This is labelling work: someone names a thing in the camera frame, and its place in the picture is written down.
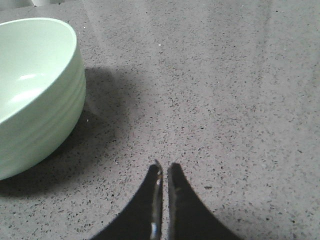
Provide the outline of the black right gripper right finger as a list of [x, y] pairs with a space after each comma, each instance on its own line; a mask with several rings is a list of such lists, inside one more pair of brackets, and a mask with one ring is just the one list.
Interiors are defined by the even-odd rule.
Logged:
[[178, 163], [168, 169], [170, 240], [238, 240], [202, 203]]

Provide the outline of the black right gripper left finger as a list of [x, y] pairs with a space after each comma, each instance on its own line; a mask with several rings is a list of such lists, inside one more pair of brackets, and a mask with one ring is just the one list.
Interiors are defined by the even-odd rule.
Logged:
[[163, 222], [163, 170], [152, 164], [139, 189], [94, 240], [159, 240]]

